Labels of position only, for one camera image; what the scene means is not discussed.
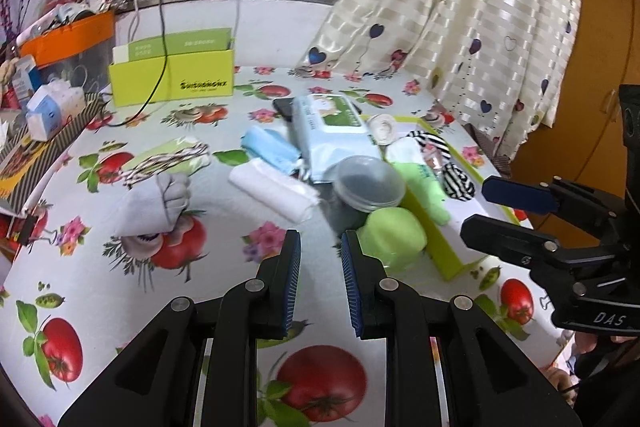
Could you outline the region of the person's right hand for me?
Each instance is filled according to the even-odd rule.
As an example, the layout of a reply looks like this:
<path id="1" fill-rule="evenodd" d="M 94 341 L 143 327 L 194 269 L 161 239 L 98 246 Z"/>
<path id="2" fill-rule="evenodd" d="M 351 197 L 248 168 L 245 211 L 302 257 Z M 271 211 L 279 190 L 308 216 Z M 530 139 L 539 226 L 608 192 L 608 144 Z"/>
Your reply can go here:
<path id="1" fill-rule="evenodd" d="M 578 332 L 574 335 L 573 351 L 578 355 L 585 355 L 596 349 L 598 342 L 602 339 L 602 336 Z M 620 361 L 614 363 L 615 366 L 639 360 L 639 343 L 636 337 L 611 336 L 608 342 L 614 347 L 616 357 L 620 357 Z M 570 390 L 570 387 L 578 385 L 578 381 L 572 381 L 570 374 L 562 369 L 559 362 L 553 362 L 545 367 L 542 373 L 555 389 L 562 393 L 566 403 L 574 407 L 577 390 Z"/>

